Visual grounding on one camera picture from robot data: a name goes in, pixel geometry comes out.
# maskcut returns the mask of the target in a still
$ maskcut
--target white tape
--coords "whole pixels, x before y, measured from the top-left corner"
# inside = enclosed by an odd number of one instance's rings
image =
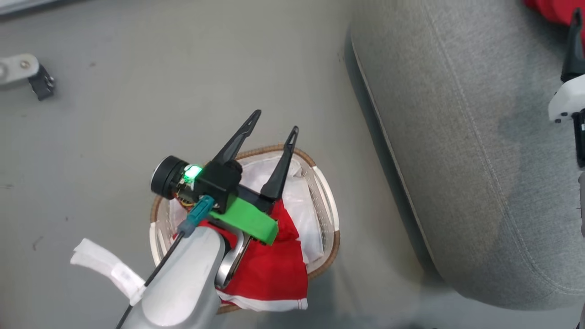
[[[136,304],[142,298],[144,280],[109,250],[89,239],[83,239],[75,247],[71,264],[85,266],[106,276],[128,297],[131,304]]]

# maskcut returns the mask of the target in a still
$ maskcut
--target woven basket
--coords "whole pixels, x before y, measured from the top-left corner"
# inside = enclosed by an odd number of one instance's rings
[[[238,154],[237,160],[243,165],[257,160],[281,155],[282,145],[268,146]],[[313,159],[305,152],[295,149],[293,158],[301,164],[301,176],[307,181],[315,207],[321,238],[323,239],[323,257],[307,264],[309,280],[323,274],[335,260],[339,250],[339,216],[333,194],[323,173],[317,168]],[[171,237],[176,228],[171,225],[168,216],[168,200],[157,196],[150,211],[150,250],[155,264],[160,262],[171,245]],[[223,304],[218,314],[239,310],[240,307]]]

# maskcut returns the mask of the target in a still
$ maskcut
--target black cable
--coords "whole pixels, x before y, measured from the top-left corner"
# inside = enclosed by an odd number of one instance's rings
[[[144,283],[145,287],[148,287],[148,285],[152,282],[152,280],[154,280],[154,277],[157,274],[159,274],[160,269],[163,268],[163,265],[167,262],[168,258],[171,256],[173,251],[175,251],[175,249],[177,249],[179,242],[181,242],[181,240],[183,239],[184,236],[185,236],[185,232],[181,232],[181,233],[179,233],[179,235],[177,235],[177,239],[175,239],[175,242],[173,242],[173,245],[171,246],[171,248],[168,249],[167,254],[160,260],[160,263],[158,264],[158,266],[156,266],[154,271],[152,271],[152,274],[149,276],[149,278]],[[118,322],[116,329],[122,328],[122,325],[126,321],[128,314],[130,314],[130,311],[132,311],[132,307],[133,307],[132,305],[128,305],[128,308],[126,309],[126,311],[122,315],[122,318]]]

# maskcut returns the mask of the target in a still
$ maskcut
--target teal connector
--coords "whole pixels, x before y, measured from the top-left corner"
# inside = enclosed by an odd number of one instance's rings
[[[185,233],[185,238],[188,238],[195,228],[202,220],[209,215],[209,212],[214,208],[215,200],[210,196],[203,196],[199,202],[189,212],[187,218],[179,224],[178,231]]]

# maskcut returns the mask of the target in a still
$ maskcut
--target basket rim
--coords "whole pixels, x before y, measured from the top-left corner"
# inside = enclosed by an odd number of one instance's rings
[[[240,160],[240,159],[243,159],[245,157],[261,155],[261,154],[265,154],[265,153],[269,153],[269,152],[280,151],[283,149],[283,146],[284,146],[284,144],[278,144],[278,145],[265,146],[263,148],[257,148],[257,149],[253,149],[250,151],[241,152],[241,153],[238,153],[238,155],[236,156],[236,160]],[[296,155],[298,155],[299,157],[301,157],[304,161],[306,161],[309,164],[309,166],[311,166],[311,167],[316,166],[313,159],[311,159],[311,157],[308,154],[301,151],[300,149],[295,148],[294,153]],[[160,206],[160,203],[162,200],[163,200],[163,198],[161,196],[155,196],[152,208],[150,209],[150,223],[154,223],[157,221],[156,217],[157,217],[157,214],[159,213],[159,206]],[[321,274],[325,273],[325,271],[327,269],[329,269],[331,264],[333,264],[335,258],[337,257],[337,254],[339,252],[340,238],[341,238],[341,235],[340,235],[339,230],[334,231],[333,232],[333,246],[331,248],[331,253],[329,254],[329,257],[327,257],[327,260],[325,261],[325,263],[323,263],[323,265],[321,265],[319,268],[311,271],[311,273],[307,273],[309,281],[320,276]],[[232,311],[236,311],[236,310],[240,310],[240,309],[241,308],[237,305],[225,304],[225,305],[222,305],[219,307],[217,314],[228,313],[228,312],[232,312]]]

